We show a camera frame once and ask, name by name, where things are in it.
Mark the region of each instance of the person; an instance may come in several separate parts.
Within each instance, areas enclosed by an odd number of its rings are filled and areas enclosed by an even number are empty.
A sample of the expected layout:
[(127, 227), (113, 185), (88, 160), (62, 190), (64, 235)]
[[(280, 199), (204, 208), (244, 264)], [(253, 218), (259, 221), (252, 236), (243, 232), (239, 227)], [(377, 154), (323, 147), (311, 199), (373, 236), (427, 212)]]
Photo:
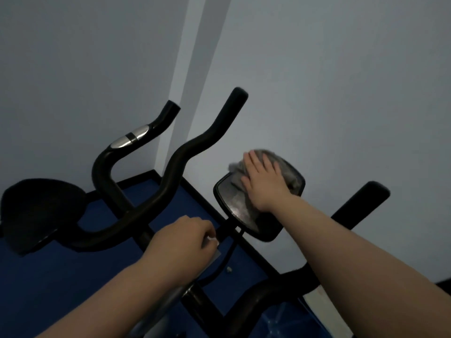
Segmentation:
[[(244, 153), (253, 205), (295, 240), (357, 337), (451, 337), (451, 297), (392, 255), (292, 195), (277, 163)], [(211, 222), (183, 216), (158, 231), (142, 258), (39, 338), (124, 337), (169, 290), (190, 283), (217, 248)]]

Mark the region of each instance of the person's right arm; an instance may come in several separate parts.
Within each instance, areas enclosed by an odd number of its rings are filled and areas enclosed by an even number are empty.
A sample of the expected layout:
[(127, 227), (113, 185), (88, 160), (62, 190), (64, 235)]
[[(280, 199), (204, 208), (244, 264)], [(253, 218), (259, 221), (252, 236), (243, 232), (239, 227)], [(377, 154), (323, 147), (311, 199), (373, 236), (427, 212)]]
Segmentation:
[(420, 273), (298, 196), (280, 168), (245, 153), (252, 203), (272, 212), (302, 250), (357, 337), (451, 337), (451, 297)]

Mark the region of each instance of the blue floor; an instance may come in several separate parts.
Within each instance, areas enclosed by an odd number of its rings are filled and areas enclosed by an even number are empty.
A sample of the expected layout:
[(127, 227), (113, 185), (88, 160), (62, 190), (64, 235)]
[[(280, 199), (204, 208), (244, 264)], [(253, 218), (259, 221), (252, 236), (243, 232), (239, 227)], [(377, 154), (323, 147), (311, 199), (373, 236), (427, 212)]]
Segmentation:
[[(125, 193), (137, 205), (153, 194), (157, 187), (155, 182), (149, 180), (128, 188)], [(151, 227), (158, 230), (183, 215), (209, 219), (216, 225), (213, 218), (183, 188), (179, 188), (171, 204), (151, 223)], [(103, 201), (95, 201), (88, 205), (79, 223), (86, 230), (96, 231), (114, 222), (114, 215)], [(217, 267), (231, 242), (229, 238), (220, 245), (222, 256), (201, 277)], [(123, 268), (137, 261), (141, 254), (130, 239), (112, 249), (95, 253), (76, 253), (52, 242), (20, 258), (0, 239), (0, 336), (36, 336), (86, 300)], [(239, 246), (228, 266), (232, 268), (231, 273), (222, 272), (204, 288), (223, 314), (246, 289), (266, 278), (265, 273)], [(182, 332), (186, 332), (188, 338), (206, 337), (181, 304), (171, 310), (168, 318), (167, 337), (175, 337)], [(268, 323), (273, 326), (271, 333)], [(283, 304), (265, 312), (251, 337), (330, 335), (306, 309)]]

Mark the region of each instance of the exercise bike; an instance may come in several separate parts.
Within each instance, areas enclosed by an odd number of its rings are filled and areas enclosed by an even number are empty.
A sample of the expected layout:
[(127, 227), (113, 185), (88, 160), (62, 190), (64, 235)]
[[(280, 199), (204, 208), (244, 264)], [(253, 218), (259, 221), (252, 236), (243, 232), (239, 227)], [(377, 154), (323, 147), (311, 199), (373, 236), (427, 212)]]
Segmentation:
[[(235, 88), (213, 124), (203, 134), (184, 143), (172, 155), (158, 191), (136, 207), (113, 181), (111, 170), (117, 161), (166, 130), (176, 118), (180, 107), (168, 101), (155, 121), (120, 137), (100, 153), (93, 164), (93, 184), (118, 219), (115, 224), (103, 230), (88, 232), (77, 224), (87, 205), (86, 193), (80, 188), (49, 179), (27, 179), (14, 185), (4, 193), (1, 202), (5, 240), (19, 255), (37, 251), (52, 240), (69, 249), (84, 252), (109, 249), (133, 238), (144, 251), (154, 235), (149, 223), (171, 202), (182, 181), (188, 160), (210, 148), (225, 134), (247, 98), (248, 94), (243, 89)], [(287, 165), (301, 183), (301, 195), (305, 180), (288, 162)], [(241, 237), (244, 232), (264, 242), (275, 239), (282, 230), (281, 224), (270, 214), (250, 216), (244, 206), (245, 196), (236, 192), (231, 178), (230, 173), (226, 174), (213, 188), (215, 198), (228, 215), (228, 219), (217, 219), (220, 225), (217, 228), (218, 241), (221, 243), (231, 237), (235, 245), (236, 242), (244, 244), (245, 240)], [(386, 187), (370, 181), (336, 211), (332, 218), (351, 230), (389, 195)], [(236, 228), (241, 228), (241, 232), (238, 233)], [(308, 263), (287, 273), (279, 274), (270, 270), (267, 274), (266, 280), (246, 290), (225, 315), (202, 290), (202, 286), (212, 282), (217, 273), (172, 290), (149, 310), (128, 336), (142, 337), (180, 301), (208, 336), (247, 337), (268, 307), (300, 298), (319, 286)]]

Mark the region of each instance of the gray cloth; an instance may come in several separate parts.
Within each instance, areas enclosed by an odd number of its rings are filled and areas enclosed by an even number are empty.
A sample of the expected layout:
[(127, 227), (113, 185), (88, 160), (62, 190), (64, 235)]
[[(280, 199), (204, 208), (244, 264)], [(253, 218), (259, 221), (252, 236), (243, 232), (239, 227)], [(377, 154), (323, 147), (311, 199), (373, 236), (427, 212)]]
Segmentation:
[[(278, 155), (274, 154), (273, 152), (269, 150), (254, 150), (256, 153), (258, 159), (263, 163), (263, 153), (266, 154), (271, 161), (272, 164), (274, 162), (278, 162), (280, 166), (280, 170), (282, 171), (282, 176), (285, 179), (286, 185), (290, 189), (290, 192), (292, 194), (297, 195), (300, 191), (301, 184), (298, 181), (298, 177), (295, 173), (293, 173), (290, 166), (285, 162), (284, 159), (280, 158)], [(246, 193), (246, 189), (241, 182), (241, 177), (246, 175), (249, 176), (246, 166), (243, 160), (241, 160), (239, 163), (232, 163), (229, 165), (229, 172), (232, 172), (232, 179), (231, 183), (237, 187), (239, 190)]]

